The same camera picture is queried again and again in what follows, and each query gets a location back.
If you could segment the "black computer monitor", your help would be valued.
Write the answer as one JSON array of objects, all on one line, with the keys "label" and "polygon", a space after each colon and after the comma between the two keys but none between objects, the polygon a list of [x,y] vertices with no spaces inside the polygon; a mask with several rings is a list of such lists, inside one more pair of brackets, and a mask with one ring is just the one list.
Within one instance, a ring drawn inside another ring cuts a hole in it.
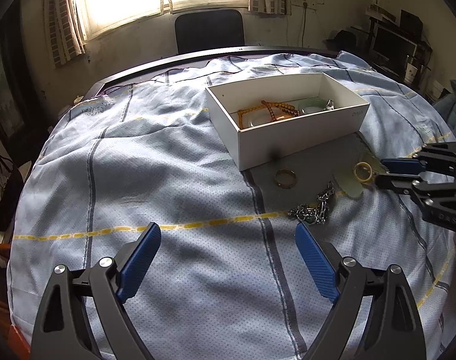
[{"label": "black computer monitor", "polygon": [[425,62],[421,31],[378,22],[373,30],[370,55],[377,65],[398,76],[406,72],[408,63],[419,68]]}]

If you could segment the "blue folded cloth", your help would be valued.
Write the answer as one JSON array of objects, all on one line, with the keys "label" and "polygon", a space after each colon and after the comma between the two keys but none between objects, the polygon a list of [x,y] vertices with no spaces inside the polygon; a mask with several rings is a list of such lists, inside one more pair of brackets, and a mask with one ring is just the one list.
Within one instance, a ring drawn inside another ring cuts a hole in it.
[{"label": "blue folded cloth", "polygon": [[434,104],[456,138],[456,94],[448,94]]}]

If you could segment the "black bed frame edge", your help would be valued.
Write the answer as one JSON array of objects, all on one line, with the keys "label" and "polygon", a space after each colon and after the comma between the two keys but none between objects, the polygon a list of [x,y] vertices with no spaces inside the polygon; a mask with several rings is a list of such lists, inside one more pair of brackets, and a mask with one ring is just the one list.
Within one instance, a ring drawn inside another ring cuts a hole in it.
[{"label": "black bed frame edge", "polygon": [[94,83],[86,92],[83,99],[88,100],[100,96],[105,90],[122,85],[133,84],[135,82],[143,82],[150,78],[163,74],[168,70],[198,68],[202,63],[226,56],[247,57],[247,58],[262,58],[267,55],[275,54],[296,54],[296,55],[311,55],[317,54],[327,58],[335,58],[338,53],[332,50],[321,50],[302,47],[287,47],[287,46],[237,46],[226,47],[219,49],[207,49],[196,51],[188,54],[175,55],[168,58],[158,59],[150,63],[126,69],[122,72],[117,72],[114,75],[108,76]]}]

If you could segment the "green jade bangle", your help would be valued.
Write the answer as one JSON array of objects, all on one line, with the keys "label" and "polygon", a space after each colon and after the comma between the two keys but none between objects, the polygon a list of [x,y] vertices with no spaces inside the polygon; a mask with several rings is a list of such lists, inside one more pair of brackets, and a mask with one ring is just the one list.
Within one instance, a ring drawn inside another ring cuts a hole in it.
[{"label": "green jade bangle", "polygon": [[328,100],[320,99],[318,97],[306,98],[300,100],[298,103],[298,112],[301,115],[311,115],[325,110],[325,104]]}]

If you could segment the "white vivo cardboard box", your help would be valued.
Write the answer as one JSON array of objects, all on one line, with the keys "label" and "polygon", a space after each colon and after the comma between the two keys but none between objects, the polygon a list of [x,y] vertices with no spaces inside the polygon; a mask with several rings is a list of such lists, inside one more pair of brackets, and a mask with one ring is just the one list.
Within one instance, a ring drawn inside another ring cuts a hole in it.
[{"label": "white vivo cardboard box", "polygon": [[[369,104],[325,73],[288,74],[207,87],[210,119],[237,168],[244,171],[357,132]],[[306,98],[334,110],[301,115]]]}]

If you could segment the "black office chair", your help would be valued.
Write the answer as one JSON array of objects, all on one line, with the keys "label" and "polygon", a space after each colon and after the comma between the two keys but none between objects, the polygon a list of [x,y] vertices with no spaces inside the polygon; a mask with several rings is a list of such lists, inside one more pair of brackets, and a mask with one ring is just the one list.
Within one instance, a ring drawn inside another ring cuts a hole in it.
[{"label": "black office chair", "polygon": [[242,15],[232,9],[180,15],[175,20],[175,36],[179,55],[245,46]]}]

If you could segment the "silver metal wristwatch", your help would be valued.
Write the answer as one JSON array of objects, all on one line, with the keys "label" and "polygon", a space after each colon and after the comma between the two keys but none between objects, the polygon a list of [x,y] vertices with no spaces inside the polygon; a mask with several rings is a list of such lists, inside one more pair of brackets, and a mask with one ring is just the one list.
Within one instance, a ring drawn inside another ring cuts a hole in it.
[{"label": "silver metal wristwatch", "polygon": [[335,108],[334,101],[332,99],[328,100],[325,104],[325,110],[332,111],[332,110],[334,110],[334,108]]}]

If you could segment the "blue checkered bed sheet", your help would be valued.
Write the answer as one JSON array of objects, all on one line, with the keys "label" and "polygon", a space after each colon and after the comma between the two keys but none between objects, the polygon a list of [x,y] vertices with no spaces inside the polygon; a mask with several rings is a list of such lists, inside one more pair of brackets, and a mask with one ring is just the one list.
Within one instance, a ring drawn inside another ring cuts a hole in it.
[{"label": "blue checkered bed sheet", "polygon": [[[208,115],[207,87],[322,72],[362,96],[360,131],[241,172]],[[72,108],[16,210],[7,299],[30,337],[53,268],[112,256],[154,222],[161,246],[126,309],[157,359],[301,359],[327,314],[286,211],[313,202],[365,152],[408,157],[453,139],[423,97],[343,53],[224,57]]]}]

